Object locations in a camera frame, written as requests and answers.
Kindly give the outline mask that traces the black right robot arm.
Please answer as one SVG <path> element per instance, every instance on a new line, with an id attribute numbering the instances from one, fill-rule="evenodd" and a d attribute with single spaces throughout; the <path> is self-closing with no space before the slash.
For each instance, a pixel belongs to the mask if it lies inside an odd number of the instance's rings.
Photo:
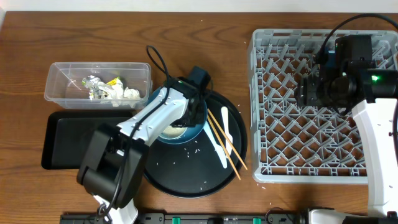
<path id="1" fill-rule="evenodd" d="M 327 40 L 316 54 L 317 77 L 302 78 L 295 91 L 299 106 L 333 108 L 352 114 L 359 130 L 368 177 L 368 214 L 312 207 L 297 223 L 397 223 L 397 70 L 376 68 L 370 35 Z"/>

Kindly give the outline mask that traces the white tissue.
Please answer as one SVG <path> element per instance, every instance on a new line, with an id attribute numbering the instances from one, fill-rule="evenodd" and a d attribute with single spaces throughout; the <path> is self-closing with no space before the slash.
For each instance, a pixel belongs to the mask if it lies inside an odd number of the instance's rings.
<path id="1" fill-rule="evenodd" d="M 135 104 L 141 100 L 141 97 L 138 90 L 126 87 L 124 89 L 123 99 L 123 105 L 129 105 L 131 108 L 133 108 Z"/>
<path id="2" fill-rule="evenodd" d="M 107 83 L 99 82 L 98 87 L 100 89 L 99 98 L 101 100 L 112 103 L 113 107 L 120 106 L 120 102 L 118 100 L 123 98 L 123 86 L 109 86 Z"/>

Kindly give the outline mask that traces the clear plastic wrapper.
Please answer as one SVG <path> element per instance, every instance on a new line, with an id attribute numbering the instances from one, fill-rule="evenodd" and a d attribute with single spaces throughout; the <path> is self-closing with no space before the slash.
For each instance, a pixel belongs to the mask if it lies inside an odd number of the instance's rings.
<path id="1" fill-rule="evenodd" d="M 101 79 L 90 75 L 82 79 L 82 85 L 89 90 L 89 99 L 98 100 L 100 98 L 100 89 L 98 87 Z"/>

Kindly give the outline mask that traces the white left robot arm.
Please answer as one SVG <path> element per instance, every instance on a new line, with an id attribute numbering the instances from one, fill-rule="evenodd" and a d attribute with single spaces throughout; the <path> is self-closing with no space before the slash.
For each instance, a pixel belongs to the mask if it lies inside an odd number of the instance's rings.
<path id="1" fill-rule="evenodd" d="M 102 124 L 94 131 L 81 162 L 77 182 L 99 201 L 91 223 L 134 223 L 133 198 L 141 184 L 150 146 L 171 126 L 204 124 L 209 73 L 193 67 L 188 77 L 171 77 L 164 62 L 158 69 L 166 81 L 158 95 L 132 118 L 117 126 Z"/>

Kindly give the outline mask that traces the dark blue bowl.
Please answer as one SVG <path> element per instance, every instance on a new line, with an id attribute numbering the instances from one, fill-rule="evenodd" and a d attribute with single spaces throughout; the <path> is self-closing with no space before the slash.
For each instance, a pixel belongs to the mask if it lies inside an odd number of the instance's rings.
<path id="1" fill-rule="evenodd" d="M 173 128 L 168 126 L 165 131 L 159 135 L 157 140 L 166 144 L 183 144 L 193 140 L 203 130 L 206 115 L 207 112 L 204 112 L 201 123 L 195 125 L 194 127 Z"/>

